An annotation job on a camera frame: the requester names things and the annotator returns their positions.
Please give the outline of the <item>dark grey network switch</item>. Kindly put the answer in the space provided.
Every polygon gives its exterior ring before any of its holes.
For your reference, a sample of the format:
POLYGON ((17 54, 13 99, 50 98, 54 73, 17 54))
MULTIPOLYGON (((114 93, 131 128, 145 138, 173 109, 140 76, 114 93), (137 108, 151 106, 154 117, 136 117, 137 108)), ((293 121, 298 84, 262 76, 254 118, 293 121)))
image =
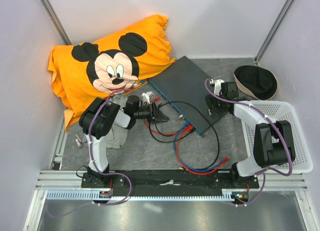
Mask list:
POLYGON ((217 123, 227 112, 208 110, 205 80, 210 76, 186 56, 177 59, 148 83, 178 114, 190 122, 198 135, 206 132, 211 124, 217 123))

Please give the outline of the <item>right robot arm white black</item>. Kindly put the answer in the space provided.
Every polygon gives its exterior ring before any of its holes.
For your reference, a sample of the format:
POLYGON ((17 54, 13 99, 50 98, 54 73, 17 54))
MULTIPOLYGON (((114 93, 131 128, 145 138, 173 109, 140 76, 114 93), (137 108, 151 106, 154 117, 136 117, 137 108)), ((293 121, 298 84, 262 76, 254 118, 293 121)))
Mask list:
POLYGON ((206 79, 204 86, 213 97, 213 109, 229 112, 254 130, 253 153, 235 164, 229 182, 242 187, 247 177, 271 170, 289 177, 296 158, 292 126, 286 120, 276 120, 259 110, 251 100, 239 96, 235 82, 206 79))

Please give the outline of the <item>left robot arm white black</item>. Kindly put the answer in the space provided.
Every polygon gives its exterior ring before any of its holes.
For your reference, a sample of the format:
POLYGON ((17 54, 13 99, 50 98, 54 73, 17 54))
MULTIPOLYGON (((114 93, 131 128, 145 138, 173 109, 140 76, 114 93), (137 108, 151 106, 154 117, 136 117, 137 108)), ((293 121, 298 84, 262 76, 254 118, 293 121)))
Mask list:
POLYGON ((169 121, 154 102, 145 104, 137 95, 130 95, 124 108, 97 97, 81 115, 79 125, 89 148, 88 173, 93 175, 92 182, 99 188, 106 187, 110 182, 106 138, 112 126, 130 130, 136 120, 143 119, 149 123, 169 121))

